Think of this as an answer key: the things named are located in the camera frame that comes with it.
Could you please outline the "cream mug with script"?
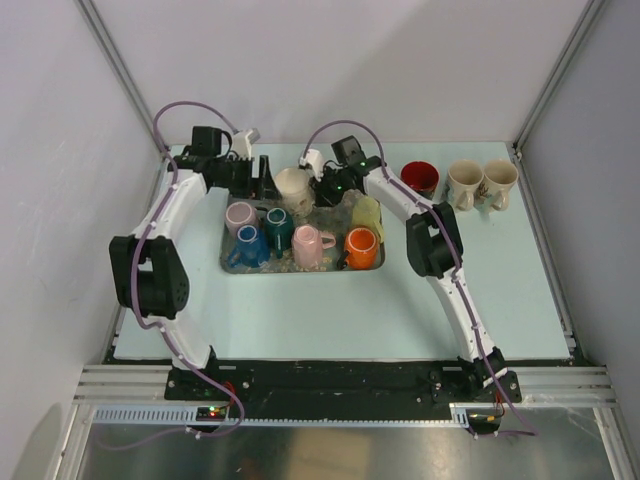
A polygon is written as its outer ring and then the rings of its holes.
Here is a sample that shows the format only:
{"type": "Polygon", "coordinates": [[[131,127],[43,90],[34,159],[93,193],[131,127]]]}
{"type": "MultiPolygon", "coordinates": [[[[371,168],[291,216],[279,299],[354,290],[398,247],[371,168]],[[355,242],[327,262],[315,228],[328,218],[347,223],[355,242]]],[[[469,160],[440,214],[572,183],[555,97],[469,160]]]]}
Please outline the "cream mug with script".
{"type": "Polygon", "coordinates": [[[308,216],[314,206],[308,173],[297,167],[281,170],[274,179],[285,210],[297,217],[308,216]]]}

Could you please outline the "black mug orange trim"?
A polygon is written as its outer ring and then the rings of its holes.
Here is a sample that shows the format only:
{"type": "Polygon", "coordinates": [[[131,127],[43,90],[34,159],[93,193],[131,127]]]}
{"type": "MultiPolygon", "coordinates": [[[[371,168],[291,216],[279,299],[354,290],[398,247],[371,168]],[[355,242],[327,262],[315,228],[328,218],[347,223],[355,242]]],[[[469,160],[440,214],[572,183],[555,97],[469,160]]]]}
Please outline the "black mug orange trim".
{"type": "Polygon", "coordinates": [[[437,168],[425,161],[412,161],[401,170],[401,179],[413,191],[432,200],[440,181],[437,168]]]}

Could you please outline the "tall cream seahorse mug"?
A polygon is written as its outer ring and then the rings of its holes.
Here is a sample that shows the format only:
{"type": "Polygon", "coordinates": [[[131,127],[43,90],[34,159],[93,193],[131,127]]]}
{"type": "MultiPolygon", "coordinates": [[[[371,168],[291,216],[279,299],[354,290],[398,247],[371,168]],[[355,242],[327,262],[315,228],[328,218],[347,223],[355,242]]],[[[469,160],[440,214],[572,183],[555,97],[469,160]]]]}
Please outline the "tall cream seahorse mug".
{"type": "Polygon", "coordinates": [[[469,211],[475,202],[475,193],[484,178],[481,166],[469,159],[460,159],[447,171],[444,198],[458,211],[469,211]]]}

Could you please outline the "cream coral pattern mug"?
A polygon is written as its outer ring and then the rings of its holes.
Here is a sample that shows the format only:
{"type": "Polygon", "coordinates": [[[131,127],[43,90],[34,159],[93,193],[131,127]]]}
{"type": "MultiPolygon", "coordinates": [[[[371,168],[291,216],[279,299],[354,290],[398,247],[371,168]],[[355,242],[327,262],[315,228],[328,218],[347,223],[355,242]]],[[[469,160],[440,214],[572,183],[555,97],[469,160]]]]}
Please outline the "cream coral pattern mug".
{"type": "Polygon", "coordinates": [[[519,173],[509,161],[495,159],[484,167],[483,203],[487,208],[504,211],[509,207],[510,191],[517,183],[519,173]]]}

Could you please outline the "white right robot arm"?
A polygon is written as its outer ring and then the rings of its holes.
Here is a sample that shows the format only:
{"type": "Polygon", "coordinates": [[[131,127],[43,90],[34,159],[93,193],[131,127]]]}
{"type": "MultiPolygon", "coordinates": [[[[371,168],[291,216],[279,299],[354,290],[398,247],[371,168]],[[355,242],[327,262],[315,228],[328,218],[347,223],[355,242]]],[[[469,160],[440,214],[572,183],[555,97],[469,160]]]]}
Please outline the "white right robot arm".
{"type": "Polygon", "coordinates": [[[336,166],[306,147],[299,166],[312,171],[318,199],[334,204],[345,191],[357,189],[384,205],[405,225],[407,258],[413,271],[436,292],[460,347],[464,393],[476,401],[496,390],[508,367],[480,318],[462,265],[463,245],[452,207],[435,203],[410,189],[387,166],[384,156],[368,157],[349,136],[331,145],[336,166]]]}

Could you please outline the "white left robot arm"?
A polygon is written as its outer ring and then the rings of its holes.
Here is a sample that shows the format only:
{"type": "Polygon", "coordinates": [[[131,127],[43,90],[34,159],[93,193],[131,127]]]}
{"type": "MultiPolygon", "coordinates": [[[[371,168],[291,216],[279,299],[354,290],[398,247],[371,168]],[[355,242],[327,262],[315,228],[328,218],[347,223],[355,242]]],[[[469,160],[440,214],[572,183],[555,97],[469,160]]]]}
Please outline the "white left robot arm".
{"type": "Polygon", "coordinates": [[[194,208],[213,188],[243,199],[277,198],[268,157],[252,154],[259,137],[255,128],[229,133],[194,127],[190,144],[169,156],[149,213],[131,234],[109,244],[119,304],[133,311],[142,329],[158,330],[178,367],[194,367],[186,384],[201,399],[220,391],[222,376],[207,365],[213,348],[186,310],[190,281],[176,243],[194,208]]]}

